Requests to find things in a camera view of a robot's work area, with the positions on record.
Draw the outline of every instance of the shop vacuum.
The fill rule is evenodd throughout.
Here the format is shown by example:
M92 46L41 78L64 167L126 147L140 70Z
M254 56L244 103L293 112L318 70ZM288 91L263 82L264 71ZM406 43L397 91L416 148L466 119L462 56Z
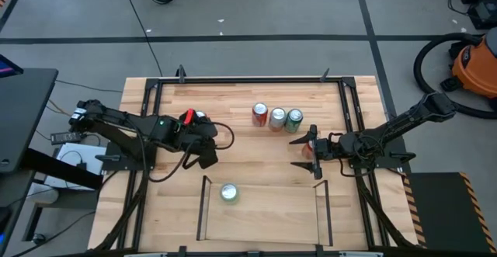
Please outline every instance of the shop vacuum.
M454 101L453 103L460 113L497 120L497 27L490 29L484 36L449 33L425 45L414 62L414 77L420 89L425 93L435 92L422 76L422 62L434 47L448 41L456 41L449 49L454 65L452 76L440 83L442 89L446 92L466 89L487 97L494 111L474 109Z

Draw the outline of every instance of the computer monitor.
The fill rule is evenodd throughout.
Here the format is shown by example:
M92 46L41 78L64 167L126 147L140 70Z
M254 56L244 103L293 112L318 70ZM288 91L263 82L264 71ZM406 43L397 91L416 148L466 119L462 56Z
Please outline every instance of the computer monitor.
M24 70L0 54L0 78L21 75Z

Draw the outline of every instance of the floor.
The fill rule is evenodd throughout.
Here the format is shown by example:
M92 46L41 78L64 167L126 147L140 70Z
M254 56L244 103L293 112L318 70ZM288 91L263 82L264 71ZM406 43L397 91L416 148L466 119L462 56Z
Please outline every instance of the floor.
M469 18L451 12L447 0L175 0L156 5L132 0L164 76L182 64L195 75L376 75L385 113L417 102L412 63L433 35L477 31ZM2 8L0 54L25 68L56 68L59 79L104 89L122 89L126 77L158 76L157 65L128 0L14 0ZM454 0L456 8L464 6ZM432 85L447 75L447 47L423 65ZM478 97L451 96L479 107ZM51 98L72 111L78 100L99 99L118 107L118 93L57 84ZM497 238L496 121L462 114L428 123L404 140L413 172L466 172L487 224ZM65 116L46 111L39 132L65 131ZM53 147L35 135L32 148ZM31 245L20 242L26 204L6 256ZM56 233L88 210L47 210L38 231ZM86 249L92 217L28 256Z

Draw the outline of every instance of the vacuum hose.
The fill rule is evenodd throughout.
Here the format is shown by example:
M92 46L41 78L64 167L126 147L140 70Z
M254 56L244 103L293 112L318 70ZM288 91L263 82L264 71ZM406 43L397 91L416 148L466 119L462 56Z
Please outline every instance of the vacuum hose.
M439 44L448 42L448 41L460 41L462 43L465 43L467 45L474 45L477 46L481 42L481 38L478 38L476 36L472 36L470 34L466 33L449 33L447 35L441 36L439 39L432 40L429 42L427 45L424 46L424 48L421 49L421 51L418 53L418 56L416 56L416 59L414 60L414 78L416 82L418 83L419 87L421 90L424 91L424 93L431 93L435 92L435 89L431 88L428 83L426 83L426 80L422 76L421 73L421 65L422 61L425 59L425 56L436 46ZM458 102L454 102L454 105L456 106L456 109L458 112L466 114L468 116L473 116L477 118L483 118L483 119L489 119L489 120L495 120L497 119L497 113L493 111L485 111L485 110L480 110L480 109L473 109L469 106L461 105Z

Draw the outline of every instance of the wooden tabletop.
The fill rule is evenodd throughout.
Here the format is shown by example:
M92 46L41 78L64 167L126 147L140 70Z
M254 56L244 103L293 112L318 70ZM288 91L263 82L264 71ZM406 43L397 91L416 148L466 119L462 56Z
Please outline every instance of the wooden tabletop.
M146 78L127 79L120 110L139 114L145 81ZM384 123L384 110L375 77L357 76L356 84L366 128ZM357 130L348 90L347 95L353 127ZM152 93L149 111L153 107L154 96ZM264 102L269 109L277 106L286 110L301 109L304 120L298 132L273 133L267 127L254 127L251 108L255 102ZM217 152L219 162L216 165L205 170L195 165L189 170L178 170L165 182L148 183L140 252L177 252L180 245L186 245L189 252L315 250L313 245L283 242L197 241L200 192L204 175L213 182L257 186L312 186L318 183L302 168L290 165L291 161L302 161L303 158L301 146L289 145L288 142L303 136L311 124L318 126L321 137L328 136L330 132L345 131L337 84L241 83L164 86L160 114L177 117L188 108L201 110L212 120L226 123L235 132L235 143L230 149ZM220 133L216 137L217 144L229 143L230 134L221 127L218 130ZM151 177L158 179L170 173L180 157L181 153L172 154L159 149ZM333 246L325 246L325 250L367 249L355 179L341 176L337 161L322 162L321 167L323 179L328 180L333 237ZM346 168L345 172L352 173L349 168ZM89 248L97 246L105 238L121 215L128 176L128 172L118 172L100 193ZM385 213L409 241L417 243L401 177L386 170L377 170L376 177ZM375 241L380 244L376 219L373 212L370 212ZM134 217L128 225L127 246L131 244L133 226Z

